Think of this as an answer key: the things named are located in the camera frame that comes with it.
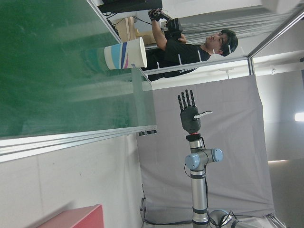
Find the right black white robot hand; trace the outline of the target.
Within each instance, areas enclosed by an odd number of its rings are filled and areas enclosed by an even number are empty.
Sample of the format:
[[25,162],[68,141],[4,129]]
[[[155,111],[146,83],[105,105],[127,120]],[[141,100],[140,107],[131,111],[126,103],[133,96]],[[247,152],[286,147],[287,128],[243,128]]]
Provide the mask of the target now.
[[199,113],[197,106],[195,105],[193,91],[188,89],[185,90],[185,93],[182,92],[181,95],[178,95],[178,102],[180,105],[180,117],[182,127],[189,134],[197,133],[201,127],[200,118],[204,115],[211,114],[211,110],[204,111]]

